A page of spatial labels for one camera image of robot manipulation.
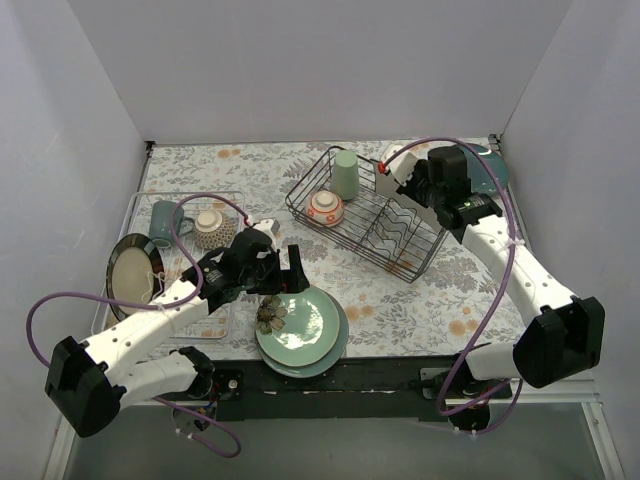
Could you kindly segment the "green round plate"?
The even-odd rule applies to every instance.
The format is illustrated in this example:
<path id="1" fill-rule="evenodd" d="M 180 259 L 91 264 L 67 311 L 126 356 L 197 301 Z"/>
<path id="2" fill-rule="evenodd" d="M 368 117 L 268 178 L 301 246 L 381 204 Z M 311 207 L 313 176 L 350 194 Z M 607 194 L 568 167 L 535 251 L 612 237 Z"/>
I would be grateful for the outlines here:
<path id="1" fill-rule="evenodd" d="M 337 341 L 339 329 L 337 307 L 316 287 L 298 294 L 266 296 L 256 313 L 258 345 L 271 359 L 288 367 L 323 358 Z"/>

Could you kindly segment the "white square plate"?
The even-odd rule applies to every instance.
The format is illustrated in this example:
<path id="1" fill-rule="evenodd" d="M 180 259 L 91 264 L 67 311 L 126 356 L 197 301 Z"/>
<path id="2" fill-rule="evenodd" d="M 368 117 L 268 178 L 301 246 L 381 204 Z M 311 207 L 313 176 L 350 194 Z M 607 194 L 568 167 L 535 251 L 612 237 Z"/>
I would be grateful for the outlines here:
<path id="1" fill-rule="evenodd" d="M 386 198 L 395 200 L 401 207 L 414 210 L 417 216 L 426 222 L 436 233 L 440 233 L 442 227 L 437 222 L 434 211 L 430 208 L 419 205 L 416 201 L 404 194 L 400 194 L 397 190 L 401 187 L 390 173 L 382 174 L 375 167 L 375 192 Z"/>

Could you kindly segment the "orange patterned bowl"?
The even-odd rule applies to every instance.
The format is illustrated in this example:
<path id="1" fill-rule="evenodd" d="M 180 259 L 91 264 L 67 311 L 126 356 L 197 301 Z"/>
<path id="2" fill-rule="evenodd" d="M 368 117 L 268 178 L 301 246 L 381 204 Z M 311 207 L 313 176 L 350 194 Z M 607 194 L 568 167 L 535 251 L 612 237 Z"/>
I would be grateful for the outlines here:
<path id="1" fill-rule="evenodd" d="M 334 192 L 320 190 L 311 195 L 305 214 L 320 225 L 333 227 L 343 220 L 345 206 L 343 200 Z"/>

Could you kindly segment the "dark teal round plate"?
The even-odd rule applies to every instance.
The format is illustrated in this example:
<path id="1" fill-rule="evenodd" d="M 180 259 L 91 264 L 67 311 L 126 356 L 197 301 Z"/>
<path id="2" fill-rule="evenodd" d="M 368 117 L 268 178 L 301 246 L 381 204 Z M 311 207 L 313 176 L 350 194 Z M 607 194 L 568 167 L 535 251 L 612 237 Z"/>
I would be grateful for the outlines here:
<path id="1" fill-rule="evenodd" d="M 258 346 L 258 352 L 261 358 L 272 370 L 287 377 L 308 379 L 324 374 L 338 362 L 344 354 L 348 343 L 349 322 L 342 306 L 334 298 L 331 298 L 331 300 L 339 314 L 340 327 L 336 342 L 329 352 L 315 363 L 306 366 L 291 367 L 273 360 L 260 346 Z"/>

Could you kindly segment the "black wire dish rack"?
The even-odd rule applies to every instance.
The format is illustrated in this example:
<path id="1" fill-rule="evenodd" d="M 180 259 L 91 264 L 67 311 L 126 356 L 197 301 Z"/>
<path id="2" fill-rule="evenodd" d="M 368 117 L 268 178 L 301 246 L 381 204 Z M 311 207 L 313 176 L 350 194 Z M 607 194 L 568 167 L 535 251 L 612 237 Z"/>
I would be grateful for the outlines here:
<path id="1" fill-rule="evenodd" d="M 334 163 L 344 149 L 329 147 L 285 196 L 293 218 L 390 274 L 412 283 L 426 272 L 447 232 L 419 218 L 414 209 L 401 206 L 376 192 L 377 162 L 361 155 L 358 160 L 359 192 L 345 202 L 346 215 L 335 227 L 325 227 L 306 215 L 314 193 L 330 187 Z"/>

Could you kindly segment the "green cup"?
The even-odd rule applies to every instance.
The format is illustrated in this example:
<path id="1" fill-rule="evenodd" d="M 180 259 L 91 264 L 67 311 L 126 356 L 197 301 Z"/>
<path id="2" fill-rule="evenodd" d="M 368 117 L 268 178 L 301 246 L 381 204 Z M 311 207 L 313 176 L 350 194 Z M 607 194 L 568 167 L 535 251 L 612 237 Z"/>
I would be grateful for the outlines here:
<path id="1" fill-rule="evenodd" d="M 357 155 L 349 150 L 339 150 L 334 157 L 330 190 L 342 200 L 350 201 L 358 195 L 359 185 Z"/>

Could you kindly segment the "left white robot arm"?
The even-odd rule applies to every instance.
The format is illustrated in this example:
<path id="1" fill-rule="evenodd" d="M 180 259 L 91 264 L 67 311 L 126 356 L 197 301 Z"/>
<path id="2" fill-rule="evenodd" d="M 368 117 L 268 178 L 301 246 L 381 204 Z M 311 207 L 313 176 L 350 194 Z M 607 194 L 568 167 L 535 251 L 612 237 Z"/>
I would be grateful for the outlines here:
<path id="1" fill-rule="evenodd" d="M 142 358 L 184 327 L 238 296 L 297 294 L 309 288 L 299 248 L 288 247 L 282 268 L 271 238 L 255 228 L 237 234 L 228 248 L 206 254 L 164 293 L 118 325 L 81 342 L 73 337 L 54 348 L 45 383 L 47 396 L 82 438 L 109 425 L 142 400 L 183 392 L 208 396 L 214 364 L 194 347 L 154 361 Z"/>

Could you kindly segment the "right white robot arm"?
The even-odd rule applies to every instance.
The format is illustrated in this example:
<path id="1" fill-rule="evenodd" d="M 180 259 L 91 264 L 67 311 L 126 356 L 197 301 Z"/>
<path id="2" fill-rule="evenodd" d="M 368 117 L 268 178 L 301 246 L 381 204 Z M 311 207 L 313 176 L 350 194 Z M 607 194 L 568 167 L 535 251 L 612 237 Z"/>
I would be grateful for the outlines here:
<path id="1" fill-rule="evenodd" d="M 406 152 L 389 166 L 398 194 L 435 213 L 440 226 L 493 274 L 499 295 L 509 296 L 525 325 L 513 344 L 472 346 L 460 353 L 443 388 L 471 398 L 490 380 L 520 379 L 543 388 L 596 367 L 605 322 L 602 304 L 555 280 L 517 239 L 512 211 L 473 192 L 470 152 L 463 146 L 437 147 L 425 159 Z"/>

